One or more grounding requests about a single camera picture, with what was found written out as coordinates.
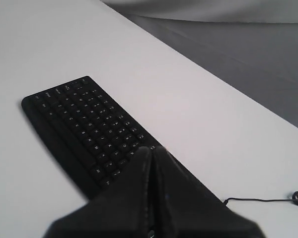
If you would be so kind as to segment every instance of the gray floor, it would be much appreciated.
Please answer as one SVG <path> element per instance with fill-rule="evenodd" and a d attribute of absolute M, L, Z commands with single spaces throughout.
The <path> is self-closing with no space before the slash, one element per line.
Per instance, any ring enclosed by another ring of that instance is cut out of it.
<path fill-rule="evenodd" d="M 126 17 L 298 127 L 298 24 Z"/>

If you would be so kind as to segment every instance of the mouse cable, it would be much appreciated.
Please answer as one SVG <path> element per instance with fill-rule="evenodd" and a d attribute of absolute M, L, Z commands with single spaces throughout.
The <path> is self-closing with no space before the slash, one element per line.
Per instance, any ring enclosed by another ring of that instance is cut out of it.
<path fill-rule="evenodd" d="M 294 192 L 291 199 L 258 199 L 258 198 L 236 198 L 230 197 L 226 199 L 223 203 L 225 205 L 228 204 L 230 200 L 236 201 L 257 201 L 257 202 L 293 202 L 295 205 L 298 206 L 298 191 Z"/>

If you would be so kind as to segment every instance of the keyboard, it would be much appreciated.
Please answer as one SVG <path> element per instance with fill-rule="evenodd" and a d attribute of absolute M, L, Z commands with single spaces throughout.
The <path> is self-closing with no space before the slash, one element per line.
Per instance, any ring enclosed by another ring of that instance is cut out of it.
<path fill-rule="evenodd" d="M 89 199 L 119 178 L 140 146 L 159 145 L 88 76 L 25 97 L 22 108 Z"/>

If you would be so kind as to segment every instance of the white desk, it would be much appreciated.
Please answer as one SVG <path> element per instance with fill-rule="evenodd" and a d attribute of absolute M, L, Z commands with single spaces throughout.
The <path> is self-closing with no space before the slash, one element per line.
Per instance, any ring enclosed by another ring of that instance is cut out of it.
<path fill-rule="evenodd" d="M 98 1 L 0 1 L 0 238 L 40 237 L 82 206 L 19 108 L 89 75 L 220 199 L 298 190 L 298 129 Z M 231 202 L 267 237 L 298 237 L 298 207 Z"/>

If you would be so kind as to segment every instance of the gray fabric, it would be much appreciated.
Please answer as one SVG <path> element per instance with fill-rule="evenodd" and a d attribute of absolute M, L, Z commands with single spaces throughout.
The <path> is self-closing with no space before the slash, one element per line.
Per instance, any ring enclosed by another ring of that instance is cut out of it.
<path fill-rule="evenodd" d="M 103 0 L 128 14 L 204 22 L 298 23 L 298 0 Z"/>
<path fill-rule="evenodd" d="M 127 17 L 298 127 L 298 24 Z"/>

